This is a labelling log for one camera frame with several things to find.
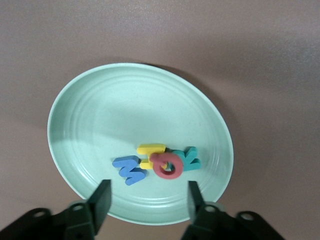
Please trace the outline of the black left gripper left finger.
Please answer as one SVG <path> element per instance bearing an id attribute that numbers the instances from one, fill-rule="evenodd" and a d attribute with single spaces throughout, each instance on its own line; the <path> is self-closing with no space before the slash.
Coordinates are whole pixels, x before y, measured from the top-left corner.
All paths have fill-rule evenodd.
<path id="1" fill-rule="evenodd" d="M 86 201 L 76 202 L 66 211 L 65 240 L 94 240 L 112 204 L 112 181 L 104 179 Z"/>

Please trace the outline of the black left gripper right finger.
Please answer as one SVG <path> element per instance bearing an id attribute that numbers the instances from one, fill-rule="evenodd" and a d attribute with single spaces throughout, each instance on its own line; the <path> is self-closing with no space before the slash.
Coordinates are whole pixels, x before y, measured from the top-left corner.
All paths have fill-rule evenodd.
<path id="1" fill-rule="evenodd" d="M 196 181 L 188 182 L 187 206 L 191 224 L 181 238 L 183 240 L 218 240 L 224 212 L 216 203 L 205 202 Z"/>

